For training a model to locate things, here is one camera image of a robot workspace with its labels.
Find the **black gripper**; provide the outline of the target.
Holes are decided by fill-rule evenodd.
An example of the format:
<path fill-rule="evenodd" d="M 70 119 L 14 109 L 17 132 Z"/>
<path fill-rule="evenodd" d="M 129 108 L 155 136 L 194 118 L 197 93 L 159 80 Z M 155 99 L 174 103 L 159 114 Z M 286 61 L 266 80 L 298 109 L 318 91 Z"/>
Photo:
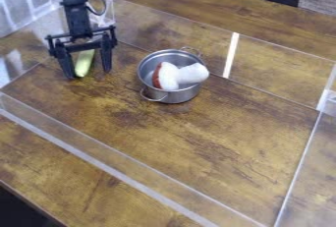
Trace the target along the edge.
<path fill-rule="evenodd" d="M 111 71 L 111 52 L 117 45 L 115 27 L 91 28 L 87 11 L 90 8 L 85 4 L 63 7 L 65 20 L 67 24 L 67 33 L 47 35 L 49 55 L 57 59 L 63 76 L 70 80 L 74 78 L 74 68 L 70 53 L 89 49 L 99 49 L 102 69 L 105 73 Z M 93 38 L 101 35 L 99 41 L 87 42 L 86 44 L 73 45 L 79 38 Z"/>

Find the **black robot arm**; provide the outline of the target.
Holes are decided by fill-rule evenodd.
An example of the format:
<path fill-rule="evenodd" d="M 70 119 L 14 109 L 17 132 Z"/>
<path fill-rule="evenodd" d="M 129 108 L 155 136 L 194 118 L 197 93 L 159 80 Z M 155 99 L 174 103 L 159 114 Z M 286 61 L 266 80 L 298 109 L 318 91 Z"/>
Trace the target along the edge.
<path fill-rule="evenodd" d="M 87 0 L 61 0 L 67 33 L 47 35 L 47 53 L 57 59 L 57 63 L 66 78 L 74 78 L 71 52 L 98 49 L 105 72 L 111 70 L 113 48 L 117 45 L 115 27 L 91 28 Z"/>

